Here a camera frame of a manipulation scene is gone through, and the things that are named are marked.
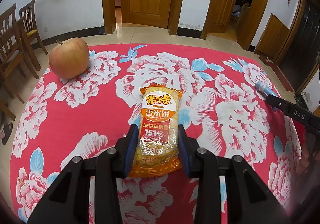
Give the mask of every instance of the black baseboard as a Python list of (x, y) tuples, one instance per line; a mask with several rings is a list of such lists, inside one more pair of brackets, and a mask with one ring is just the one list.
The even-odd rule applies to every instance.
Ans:
[[(103, 34), (105, 34), (104, 27), (95, 27), (95, 28), (89, 28), (89, 29), (83, 29), (83, 30), (63, 33), (58, 36), (44, 39), (42, 41), (42, 43), (44, 44), (44, 46), (47, 46), (47, 45), (55, 43), (57, 39), (60, 41), (64, 41), (64, 40), (67, 40), (70, 38), (82, 38), (82, 37), (103, 35)], [(32, 44), (32, 48), (33, 49), (40, 48), (40, 44), (38, 42), (35, 44)]]
[(251, 52), (254, 52), (255, 48), (256, 48), (255, 46), (250, 45), (250, 47), (248, 48), (248, 50), (251, 51)]
[(177, 35), (200, 39), (202, 31), (178, 27)]

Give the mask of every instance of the rice cracker package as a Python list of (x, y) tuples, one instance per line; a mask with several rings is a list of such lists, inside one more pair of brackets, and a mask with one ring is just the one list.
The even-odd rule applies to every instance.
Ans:
[(162, 85), (141, 88), (139, 141), (130, 177), (154, 177), (181, 168), (178, 111), (182, 92)]

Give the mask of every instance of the table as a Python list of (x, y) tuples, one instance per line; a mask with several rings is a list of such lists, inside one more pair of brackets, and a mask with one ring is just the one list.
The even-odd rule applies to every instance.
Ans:
[[(257, 81), (277, 93), (258, 62), (237, 55), (165, 44), (90, 47), (90, 66), (72, 80), (50, 68), (21, 116), (10, 161), (14, 211), (26, 222), (72, 157), (91, 158), (115, 145), (138, 124), (140, 87), (183, 90), (179, 123), (216, 155), (243, 156), (289, 211), (291, 179), (301, 156), (295, 127), (256, 92)], [(222, 223), (226, 188), (221, 179)], [(89, 223), (94, 223), (94, 179)], [(124, 223), (193, 223), (197, 179), (182, 170), (149, 179), (118, 179)]]

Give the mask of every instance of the brand logo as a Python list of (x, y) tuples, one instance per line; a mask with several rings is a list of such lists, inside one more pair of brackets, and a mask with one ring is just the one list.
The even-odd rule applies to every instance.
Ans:
[(167, 105), (170, 103), (170, 99), (171, 99), (171, 96), (167, 94), (162, 96), (156, 96), (156, 95), (146, 96), (147, 105), (153, 105), (153, 104)]
[(294, 115), (301, 119), (304, 119), (304, 114), (298, 113), (297, 110), (294, 111)]

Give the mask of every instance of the red label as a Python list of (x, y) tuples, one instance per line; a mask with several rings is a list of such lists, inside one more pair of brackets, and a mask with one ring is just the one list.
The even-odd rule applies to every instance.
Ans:
[(153, 122), (143, 117), (140, 140), (144, 142), (158, 142), (164, 145), (166, 142), (169, 142), (169, 126), (170, 120)]

